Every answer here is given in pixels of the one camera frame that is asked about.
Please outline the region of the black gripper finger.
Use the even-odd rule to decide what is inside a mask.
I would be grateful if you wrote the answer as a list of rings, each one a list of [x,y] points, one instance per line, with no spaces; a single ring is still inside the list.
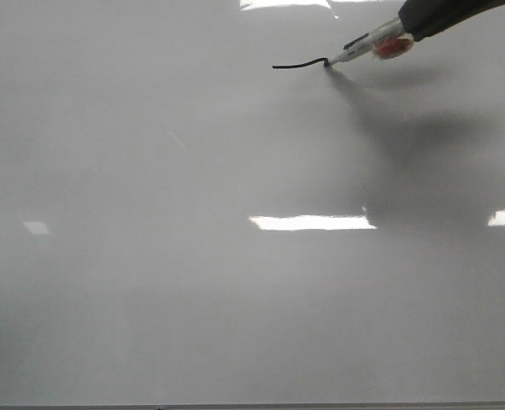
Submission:
[[[505,0],[408,0],[398,10],[398,18],[404,32],[419,42],[503,5]]]

